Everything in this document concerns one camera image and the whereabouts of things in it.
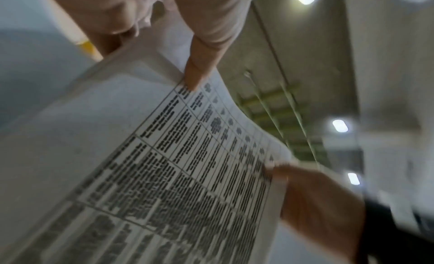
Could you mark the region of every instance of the finger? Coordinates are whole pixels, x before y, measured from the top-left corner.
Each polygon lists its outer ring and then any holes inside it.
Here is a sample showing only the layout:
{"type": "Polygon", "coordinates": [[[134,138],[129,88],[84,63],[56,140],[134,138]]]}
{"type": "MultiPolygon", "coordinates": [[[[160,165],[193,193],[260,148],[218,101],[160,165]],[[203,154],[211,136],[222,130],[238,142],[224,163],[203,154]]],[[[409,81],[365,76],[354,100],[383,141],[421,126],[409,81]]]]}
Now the finger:
{"type": "Polygon", "coordinates": [[[289,164],[267,169],[265,173],[271,175],[273,178],[287,180],[291,182],[307,181],[310,180],[314,175],[311,170],[289,164]]]}
{"type": "Polygon", "coordinates": [[[185,66],[185,84],[194,90],[216,67],[227,48],[211,47],[194,36],[191,41],[190,57],[185,66]]]}

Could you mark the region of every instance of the dark sleeve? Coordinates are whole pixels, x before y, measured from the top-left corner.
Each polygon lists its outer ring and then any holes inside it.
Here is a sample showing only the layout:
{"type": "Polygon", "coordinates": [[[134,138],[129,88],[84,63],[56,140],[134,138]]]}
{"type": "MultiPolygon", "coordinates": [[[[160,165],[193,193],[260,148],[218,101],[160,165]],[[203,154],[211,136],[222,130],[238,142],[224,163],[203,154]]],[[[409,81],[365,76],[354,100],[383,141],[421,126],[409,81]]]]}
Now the dark sleeve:
{"type": "Polygon", "coordinates": [[[434,243],[399,229],[389,208],[366,201],[366,220],[360,238],[357,264],[434,263],[434,243]]]}

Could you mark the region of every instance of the ceiling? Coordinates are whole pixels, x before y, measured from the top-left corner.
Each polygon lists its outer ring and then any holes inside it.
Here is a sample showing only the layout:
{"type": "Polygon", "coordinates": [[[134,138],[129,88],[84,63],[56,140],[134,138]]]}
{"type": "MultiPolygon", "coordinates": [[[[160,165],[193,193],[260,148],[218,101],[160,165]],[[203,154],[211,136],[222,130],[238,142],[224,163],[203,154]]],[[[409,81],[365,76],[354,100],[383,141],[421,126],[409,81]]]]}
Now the ceiling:
{"type": "MultiPolygon", "coordinates": [[[[315,126],[325,118],[359,114],[344,0],[316,0],[304,6],[297,0],[254,0],[243,31],[218,65],[229,91],[251,118],[265,112],[255,98],[281,90],[294,96],[317,160],[342,171],[363,173],[363,152],[325,151],[315,126]]],[[[313,160],[311,149],[283,94],[268,98],[283,138],[266,117],[256,121],[282,141],[301,160],[313,160]]]]}

